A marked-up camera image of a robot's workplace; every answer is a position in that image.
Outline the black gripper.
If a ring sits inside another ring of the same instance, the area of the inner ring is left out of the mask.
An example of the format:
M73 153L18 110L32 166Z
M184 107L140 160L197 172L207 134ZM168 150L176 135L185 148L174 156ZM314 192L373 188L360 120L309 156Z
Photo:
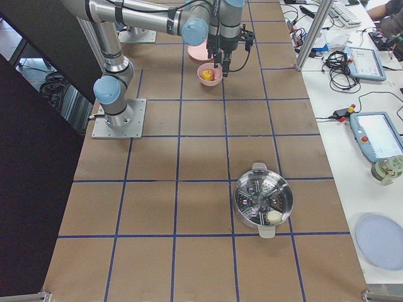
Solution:
M207 58L213 59L213 68L216 69L220 63L219 53L219 28L220 21L218 18L212 18L209 24L208 38L207 38ZM224 53L222 59L222 73L223 77L229 75L229 54Z
M226 71L230 71L232 52L238 47L238 43L244 43L246 52L250 52L254 43L254 32L247 30L246 25L220 24L219 49L222 51L222 62L226 62Z

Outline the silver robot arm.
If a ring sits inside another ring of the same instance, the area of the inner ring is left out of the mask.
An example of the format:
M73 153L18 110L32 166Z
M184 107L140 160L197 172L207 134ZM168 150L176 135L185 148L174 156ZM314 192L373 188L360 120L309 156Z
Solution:
M232 72L238 46L250 50L254 33L242 24L243 1L64 1L74 15L102 75L94 82L98 107L91 116L94 138L140 138L147 106L140 73L149 92L170 96L165 84L178 82L188 47L203 45L209 61Z
M201 45L208 36L208 22L201 18L180 20L180 15L173 17L148 15L137 25L127 25L126 32L119 35L123 51L136 69L143 67L167 69L174 60L179 58L179 50L167 45L148 47L154 42L156 33L160 32L171 36L180 36L189 46Z

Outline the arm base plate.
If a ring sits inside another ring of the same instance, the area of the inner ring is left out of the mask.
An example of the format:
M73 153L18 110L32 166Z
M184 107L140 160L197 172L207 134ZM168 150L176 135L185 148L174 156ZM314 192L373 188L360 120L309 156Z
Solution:
M156 42L156 31L135 28L134 31L120 31L118 33L120 43L125 44L153 44Z
M127 99L127 107L119 115L108 115L102 105L94 120L93 139L140 139L144 129L147 99Z

